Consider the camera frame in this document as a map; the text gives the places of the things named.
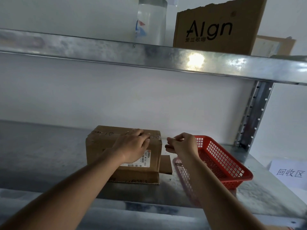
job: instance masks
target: red basket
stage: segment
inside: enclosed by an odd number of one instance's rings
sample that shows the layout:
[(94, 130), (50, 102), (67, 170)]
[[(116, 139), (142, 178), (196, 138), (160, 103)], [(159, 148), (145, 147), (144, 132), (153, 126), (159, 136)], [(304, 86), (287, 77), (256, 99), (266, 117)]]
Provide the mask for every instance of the red basket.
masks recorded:
[[(206, 135), (195, 135), (195, 138), (200, 159), (207, 164), (227, 189), (235, 189), (243, 181), (253, 179), (251, 171), (215, 140)], [(187, 195), (195, 199), (196, 197), (189, 182), (189, 173), (182, 166), (182, 161), (179, 158), (175, 158), (173, 163)]]

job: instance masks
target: human arm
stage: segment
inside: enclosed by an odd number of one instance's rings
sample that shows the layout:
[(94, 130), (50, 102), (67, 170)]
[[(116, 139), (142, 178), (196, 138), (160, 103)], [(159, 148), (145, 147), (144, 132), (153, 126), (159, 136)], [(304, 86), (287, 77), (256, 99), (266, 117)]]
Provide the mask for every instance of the human arm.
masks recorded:
[(198, 156), (196, 139), (182, 133), (167, 138), (166, 150), (178, 154), (212, 230), (264, 230), (254, 217), (218, 180)]
[(120, 135), (92, 164), (70, 175), (26, 205), (0, 230), (73, 230), (110, 176), (122, 163), (139, 159), (149, 145), (149, 134), (133, 129)]

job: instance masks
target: barcode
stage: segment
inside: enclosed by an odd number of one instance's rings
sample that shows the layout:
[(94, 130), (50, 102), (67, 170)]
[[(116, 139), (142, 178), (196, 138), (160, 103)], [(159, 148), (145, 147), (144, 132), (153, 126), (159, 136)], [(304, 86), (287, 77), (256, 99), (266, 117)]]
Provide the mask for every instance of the barcode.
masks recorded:
[(128, 164), (128, 167), (142, 167), (142, 165), (133, 165), (133, 164)]

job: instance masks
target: metal shelf beam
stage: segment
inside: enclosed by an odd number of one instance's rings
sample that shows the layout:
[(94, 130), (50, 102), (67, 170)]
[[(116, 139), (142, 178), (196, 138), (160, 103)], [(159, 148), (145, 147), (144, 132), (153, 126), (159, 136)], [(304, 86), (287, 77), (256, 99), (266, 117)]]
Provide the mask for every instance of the metal shelf beam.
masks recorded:
[(307, 85), (307, 62), (0, 29), (0, 52)]

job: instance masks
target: transparent plastic container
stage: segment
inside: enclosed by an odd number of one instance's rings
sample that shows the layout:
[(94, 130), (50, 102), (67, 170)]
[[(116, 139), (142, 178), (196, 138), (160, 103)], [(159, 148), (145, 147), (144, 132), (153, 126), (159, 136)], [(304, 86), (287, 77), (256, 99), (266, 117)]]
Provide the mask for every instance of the transparent plastic container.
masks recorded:
[(166, 0), (138, 0), (135, 42), (163, 45), (166, 28)]

